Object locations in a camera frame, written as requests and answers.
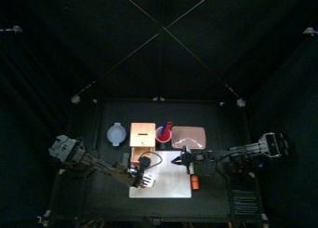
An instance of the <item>plate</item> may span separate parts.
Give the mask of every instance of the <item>plate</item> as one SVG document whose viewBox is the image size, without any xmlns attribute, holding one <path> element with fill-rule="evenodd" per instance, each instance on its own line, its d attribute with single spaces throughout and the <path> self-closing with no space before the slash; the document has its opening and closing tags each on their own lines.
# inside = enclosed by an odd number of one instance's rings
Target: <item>plate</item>
<svg viewBox="0 0 318 228">
<path fill-rule="evenodd" d="M 206 136 L 204 127 L 173 127 L 172 146 L 176 149 L 202 150 L 206 145 Z"/>
</svg>

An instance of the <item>white bowl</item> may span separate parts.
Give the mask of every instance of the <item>white bowl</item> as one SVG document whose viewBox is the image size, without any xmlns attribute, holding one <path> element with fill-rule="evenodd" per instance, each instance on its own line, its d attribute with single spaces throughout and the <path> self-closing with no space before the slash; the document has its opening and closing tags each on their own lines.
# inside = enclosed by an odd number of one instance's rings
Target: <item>white bowl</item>
<svg viewBox="0 0 318 228">
<path fill-rule="evenodd" d="M 116 123 L 108 131 L 108 139 L 114 146 L 120 146 L 120 143 L 126 139 L 126 129 L 121 126 L 121 123 Z"/>
</svg>

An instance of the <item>black cable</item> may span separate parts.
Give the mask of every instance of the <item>black cable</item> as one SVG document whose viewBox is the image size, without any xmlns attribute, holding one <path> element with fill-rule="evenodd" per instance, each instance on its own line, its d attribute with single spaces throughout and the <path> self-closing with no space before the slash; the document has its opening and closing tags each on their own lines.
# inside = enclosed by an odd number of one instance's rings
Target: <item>black cable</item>
<svg viewBox="0 0 318 228">
<path fill-rule="evenodd" d="M 158 153 L 152 152 L 152 151 L 146 151 L 146 152 L 140 156 L 140 158 L 141 158 L 145 154 L 156 154 L 156 155 L 161 158 L 161 161 L 160 161 L 156 165 L 153 165 L 153 166 L 145 168 L 145 170 L 148 170 L 148 169 L 150 169 L 150 168 L 158 166 L 160 164 L 162 164 L 162 162 L 164 162 L 164 157 L 162 157 Z"/>
</svg>

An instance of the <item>white paper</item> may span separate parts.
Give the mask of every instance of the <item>white paper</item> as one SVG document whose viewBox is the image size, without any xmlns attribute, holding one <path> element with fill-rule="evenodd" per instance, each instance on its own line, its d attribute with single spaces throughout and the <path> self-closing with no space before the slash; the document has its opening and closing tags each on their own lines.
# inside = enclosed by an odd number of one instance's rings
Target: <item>white paper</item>
<svg viewBox="0 0 318 228">
<path fill-rule="evenodd" d="M 172 160 L 181 155 L 181 151 L 156 151 L 164 158 L 162 164 L 146 170 L 156 178 L 152 188 L 130 188 L 130 198 L 190 198 L 190 175 L 186 174 L 186 166 L 172 164 Z M 161 161 L 152 155 L 152 164 Z"/>
</svg>

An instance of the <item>small bottle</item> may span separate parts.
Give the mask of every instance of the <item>small bottle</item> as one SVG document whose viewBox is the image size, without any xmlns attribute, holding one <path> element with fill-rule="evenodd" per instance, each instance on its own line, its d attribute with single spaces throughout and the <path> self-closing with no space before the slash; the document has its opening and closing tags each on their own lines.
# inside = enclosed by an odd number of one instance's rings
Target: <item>small bottle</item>
<svg viewBox="0 0 318 228">
<path fill-rule="evenodd" d="M 193 187 L 193 190 L 200 190 L 200 177 L 198 177 L 198 175 L 192 176 L 192 187 Z"/>
</svg>

